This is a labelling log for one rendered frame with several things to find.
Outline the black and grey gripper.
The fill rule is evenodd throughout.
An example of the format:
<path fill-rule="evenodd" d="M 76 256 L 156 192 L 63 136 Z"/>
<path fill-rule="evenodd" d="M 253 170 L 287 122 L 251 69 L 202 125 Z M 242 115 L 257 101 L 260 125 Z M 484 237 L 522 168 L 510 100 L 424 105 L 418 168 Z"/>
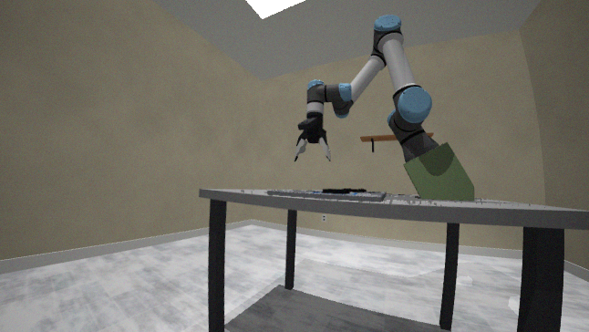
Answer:
<path fill-rule="evenodd" d="M 326 131 L 323 128 L 323 114 L 320 112 L 309 112 L 306 114 L 307 118 L 318 117 L 319 124 L 317 123 L 309 130 L 304 130 L 303 133 L 299 136 L 296 150 L 294 155 L 294 161 L 297 160 L 299 153 L 305 152 L 305 146 L 307 144 L 307 140 L 309 143 L 319 143 L 323 147 L 323 151 L 325 152 L 326 157 L 331 161 L 330 151 L 326 140 Z M 320 129 L 319 129 L 320 127 Z M 322 132 L 323 131 L 323 132 Z M 307 140 L 305 140 L 307 139 Z"/>

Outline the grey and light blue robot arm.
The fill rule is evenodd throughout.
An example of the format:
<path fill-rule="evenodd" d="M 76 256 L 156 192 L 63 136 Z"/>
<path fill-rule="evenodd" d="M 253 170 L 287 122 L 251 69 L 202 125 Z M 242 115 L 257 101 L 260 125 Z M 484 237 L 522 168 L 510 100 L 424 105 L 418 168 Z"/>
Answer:
<path fill-rule="evenodd" d="M 310 81 L 306 114 L 320 112 L 324 115 L 324 102 L 332 102 L 336 116 L 340 119 L 347 117 L 349 109 L 378 71 L 387 66 L 395 90 L 395 109 L 388 115 L 387 123 L 398 139 L 407 162 L 439 145 L 421 126 L 430 113 L 432 99 L 422 86 L 416 84 L 402 46 L 404 37 L 400 27 L 401 19 L 398 16 L 379 17 L 374 24 L 373 51 L 366 65 L 351 84 L 325 85 L 321 80 Z"/>

